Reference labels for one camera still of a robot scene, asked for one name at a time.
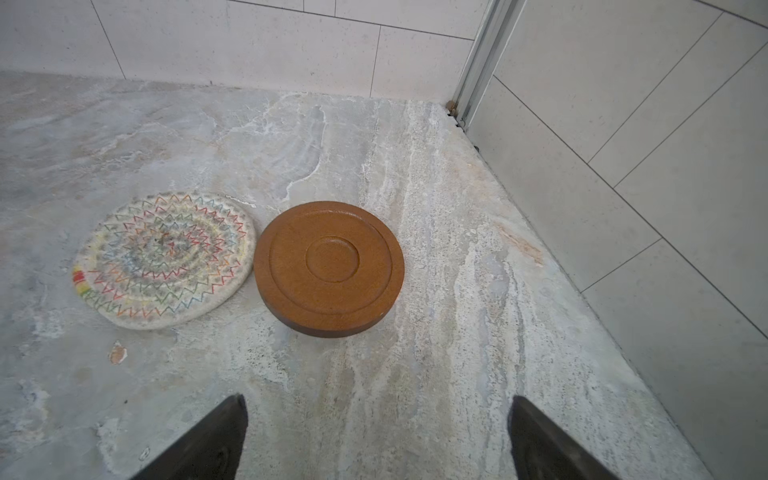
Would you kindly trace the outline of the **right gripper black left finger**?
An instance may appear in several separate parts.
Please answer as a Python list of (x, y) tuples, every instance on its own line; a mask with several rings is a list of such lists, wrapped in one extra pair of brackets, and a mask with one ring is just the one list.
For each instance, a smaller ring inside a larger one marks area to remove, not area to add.
[(246, 400), (231, 395), (133, 479), (235, 479), (247, 428)]

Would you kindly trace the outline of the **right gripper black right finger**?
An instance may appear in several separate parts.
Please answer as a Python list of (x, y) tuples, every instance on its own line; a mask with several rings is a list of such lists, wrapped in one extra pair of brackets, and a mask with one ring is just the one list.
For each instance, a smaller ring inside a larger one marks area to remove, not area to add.
[(507, 430), (518, 479), (618, 480), (524, 396), (513, 397)]

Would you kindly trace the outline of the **multicolour woven rope coaster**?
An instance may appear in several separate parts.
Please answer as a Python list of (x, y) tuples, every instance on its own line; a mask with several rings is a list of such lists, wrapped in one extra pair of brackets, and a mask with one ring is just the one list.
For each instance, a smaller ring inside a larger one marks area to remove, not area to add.
[(72, 269), (75, 291), (111, 323), (155, 330), (222, 305), (252, 270), (257, 230), (233, 199), (164, 192), (107, 215)]

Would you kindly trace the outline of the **brown wooden coaster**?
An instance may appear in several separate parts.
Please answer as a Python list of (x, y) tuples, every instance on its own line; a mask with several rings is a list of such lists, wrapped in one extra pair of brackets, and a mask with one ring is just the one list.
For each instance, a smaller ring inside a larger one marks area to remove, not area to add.
[(268, 310), (301, 333), (361, 333), (394, 306), (405, 261), (392, 231), (354, 205), (316, 201), (278, 215), (258, 239), (253, 271)]

